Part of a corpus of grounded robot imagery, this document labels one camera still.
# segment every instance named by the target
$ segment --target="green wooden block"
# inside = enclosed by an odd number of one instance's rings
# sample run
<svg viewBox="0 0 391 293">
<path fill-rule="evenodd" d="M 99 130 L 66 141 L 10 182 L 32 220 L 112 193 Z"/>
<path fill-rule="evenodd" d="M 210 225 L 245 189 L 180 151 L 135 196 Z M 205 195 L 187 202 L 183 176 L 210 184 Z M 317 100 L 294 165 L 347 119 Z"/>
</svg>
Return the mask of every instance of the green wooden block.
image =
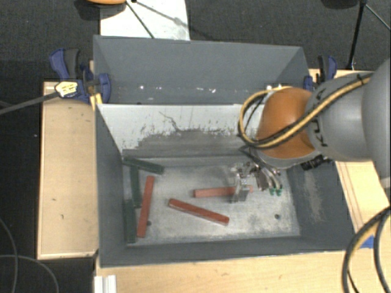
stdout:
<svg viewBox="0 0 391 293">
<path fill-rule="evenodd" d="M 132 200 L 123 201 L 123 222 L 125 224 L 126 243 L 137 241 L 137 218 Z"/>
<path fill-rule="evenodd" d="M 140 208 L 142 204 L 142 195 L 140 190 L 139 168 L 130 167 L 130 188 L 132 191 L 132 200 L 135 208 Z"/>
<path fill-rule="evenodd" d="M 122 161 L 125 165 L 130 167 L 138 167 L 139 169 L 145 170 L 151 173 L 163 174 L 164 167 L 162 165 L 146 162 L 141 159 L 135 159 L 130 156 L 125 156 Z"/>
</svg>

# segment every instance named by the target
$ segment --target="red wooden block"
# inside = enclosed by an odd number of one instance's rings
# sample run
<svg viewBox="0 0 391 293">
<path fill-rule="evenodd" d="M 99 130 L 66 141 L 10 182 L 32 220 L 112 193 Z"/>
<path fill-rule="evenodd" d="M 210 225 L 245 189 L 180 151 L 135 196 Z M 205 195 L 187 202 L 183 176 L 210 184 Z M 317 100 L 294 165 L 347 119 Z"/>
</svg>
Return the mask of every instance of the red wooden block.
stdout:
<svg viewBox="0 0 391 293">
<path fill-rule="evenodd" d="M 155 177 L 147 176 L 145 182 L 144 194 L 142 197 L 141 213 L 139 218 L 139 225 L 137 226 L 137 237 L 145 237 L 147 231 L 147 223 L 149 217 L 149 210 L 151 207 L 152 190 Z"/>
<path fill-rule="evenodd" d="M 230 218 L 218 214 L 217 212 L 209 211 L 205 208 L 199 208 L 198 206 L 182 202 L 180 200 L 176 200 L 171 198 L 169 200 L 169 207 L 174 208 L 178 211 L 185 212 L 194 216 L 201 217 L 203 219 L 210 220 L 211 222 L 220 223 L 221 225 L 228 225 Z"/>
<path fill-rule="evenodd" d="M 227 195 L 233 195 L 235 193 L 235 187 L 219 187 L 208 189 L 196 189 L 193 191 L 195 198 L 209 198 L 209 197 L 225 197 Z"/>
</svg>

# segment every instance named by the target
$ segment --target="black floor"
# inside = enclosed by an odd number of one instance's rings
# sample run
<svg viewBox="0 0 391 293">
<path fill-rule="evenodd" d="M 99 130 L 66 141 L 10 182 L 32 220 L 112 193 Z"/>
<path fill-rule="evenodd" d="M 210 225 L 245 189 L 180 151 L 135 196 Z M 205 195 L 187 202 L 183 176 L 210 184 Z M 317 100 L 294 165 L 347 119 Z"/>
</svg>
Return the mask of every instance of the black floor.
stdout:
<svg viewBox="0 0 391 293">
<path fill-rule="evenodd" d="M 368 0 L 390 24 L 390 0 Z M 309 67 L 319 54 L 348 63 L 357 0 L 186 0 L 191 38 L 302 46 Z M 99 10 L 75 0 L 0 0 L 0 101 L 19 103 L 41 94 L 55 78 L 48 56 L 57 48 L 79 48 L 92 58 L 92 35 Z M 356 69 L 375 70 L 390 57 L 390 32 L 364 11 L 356 49 Z M 0 217 L 21 255 L 35 256 L 40 155 L 40 109 L 30 107 L 0 117 Z M 0 231 L 0 255 L 10 254 Z M 48 264 L 61 292 L 91 292 L 92 260 Z M 0 261 L 0 293 L 10 292 L 12 262 Z M 17 292 L 54 292 L 39 266 L 21 262 Z"/>
</svg>

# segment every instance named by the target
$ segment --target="wooden table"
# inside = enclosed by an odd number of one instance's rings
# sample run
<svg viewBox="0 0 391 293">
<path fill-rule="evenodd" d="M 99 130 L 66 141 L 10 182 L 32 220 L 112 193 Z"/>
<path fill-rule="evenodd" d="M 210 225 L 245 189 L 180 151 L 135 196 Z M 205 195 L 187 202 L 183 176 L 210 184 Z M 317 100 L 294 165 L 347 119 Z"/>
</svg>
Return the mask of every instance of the wooden table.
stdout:
<svg viewBox="0 0 391 293">
<path fill-rule="evenodd" d="M 45 83 L 44 93 L 53 91 Z M 92 108 L 73 100 L 45 102 L 38 218 L 38 259 L 93 256 L 98 214 Z M 389 205 L 371 162 L 337 163 L 355 229 Z M 381 257 L 391 283 L 390 225 Z M 341 292 L 343 251 L 228 261 L 101 269 L 117 292 Z M 382 292 L 372 250 L 359 250 L 351 273 L 360 292 Z"/>
</svg>

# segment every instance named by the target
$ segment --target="gray bin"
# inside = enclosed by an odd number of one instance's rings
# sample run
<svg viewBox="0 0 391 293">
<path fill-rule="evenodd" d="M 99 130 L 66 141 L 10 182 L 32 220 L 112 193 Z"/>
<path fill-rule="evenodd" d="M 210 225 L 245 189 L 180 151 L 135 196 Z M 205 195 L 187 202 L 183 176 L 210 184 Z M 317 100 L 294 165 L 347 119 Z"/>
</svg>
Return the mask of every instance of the gray bin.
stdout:
<svg viewBox="0 0 391 293">
<path fill-rule="evenodd" d="M 109 73 L 113 85 L 111 104 L 96 113 L 103 267 L 347 246 L 354 229 L 332 163 L 282 172 L 281 197 L 254 192 L 249 201 L 235 204 L 191 197 L 192 189 L 231 184 L 229 166 L 247 161 L 236 136 L 240 103 L 268 84 L 301 86 L 308 73 L 301 48 L 95 37 L 94 62 L 95 72 Z M 125 240 L 122 206 L 130 197 L 130 179 L 124 154 L 166 167 L 156 175 L 152 224 L 146 238 L 134 244 Z M 147 175 L 141 173 L 141 186 Z M 219 226 L 169 209 L 169 198 L 223 213 L 231 222 Z"/>
</svg>

